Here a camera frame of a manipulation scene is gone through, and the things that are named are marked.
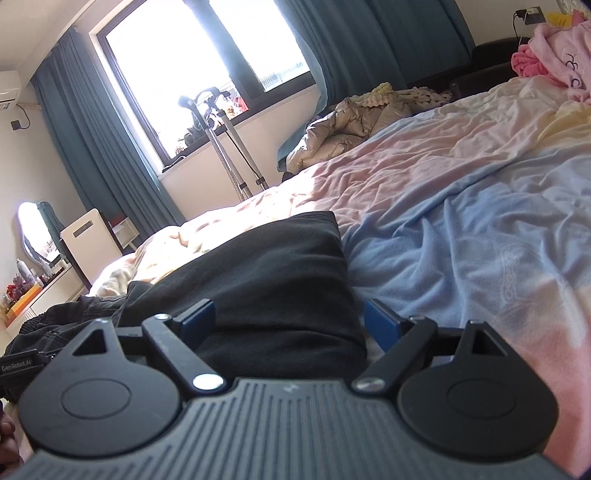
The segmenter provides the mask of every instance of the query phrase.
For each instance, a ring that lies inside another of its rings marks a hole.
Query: black pillow
[[[197,353],[227,379],[354,379],[366,350],[332,212],[243,233],[154,286],[133,282],[113,321],[139,325],[209,298],[214,332]]]

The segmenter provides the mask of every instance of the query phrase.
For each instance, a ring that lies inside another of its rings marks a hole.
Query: window frame
[[[129,102],[131,109],[138,119],[139,124],[144,130],[150,143],[154,147],[158,157],[160,158],[164,169],[163,172],[170,167],[189,156],[205,144],[207,144],[207,137],[202,137],[193,143],[191,146],[185,148],[182,152],[171,157],[162,142],[160,141],[156,130],[152,127],[150,121],[145,116],[144,111],[139,105],[137,99],[131,90],[123,71],[119,67],[115,53],[111,49],[111,45],[107,40],[107,35],[115,29],[128,15],[133,13],[140,5],[148,0],[133,0],[129,5],[117,13],[96,35],[98,43],[106,57],[109,67],[115,75],[115,79],[119,83],[125,98]],[[236,90],[242,96],[246,103],[248,110],[240,115],[234,117],[231,121],[235,126],[240,122],[262,112],[266,108],[275,105],[282,100],[295,95],[298,92],[315,84],[311,72],[305,72],[281,85],[265,92],[261,81],[258,79],[246,58],[234,42],[234,39],[223,25],[222,21],[216,15],[213,7],[208,0],[183,0],[183,2],[193,11],[198,22],[205,30],[214,44],[223,64],[228,70],[230,80],[233,82]],[[220,135],[226,131],[226,127],[221,125],[216,128],[216,135]]]

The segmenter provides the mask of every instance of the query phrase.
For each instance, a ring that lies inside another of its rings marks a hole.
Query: power outlet
[[[523,20],[525,25],[534,25],[536,23],[544,23],[546,17],[540,7],[523,8],[516,10],[515,15]]]

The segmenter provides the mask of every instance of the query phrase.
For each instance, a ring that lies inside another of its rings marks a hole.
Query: metal screw
[[[216,374],[201,374],[193,378],[193,385],[199,390],[215,390],[223,385],[223,378]]]
[[[363,393],[377,393],[385,386],[386,382],[378,377],[365,377],[353,382],[353,388]]]

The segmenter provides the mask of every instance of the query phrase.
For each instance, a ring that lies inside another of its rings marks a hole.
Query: ceiling
[[[72,22],[93,0],[0,0],[0,71],[25,85]]]

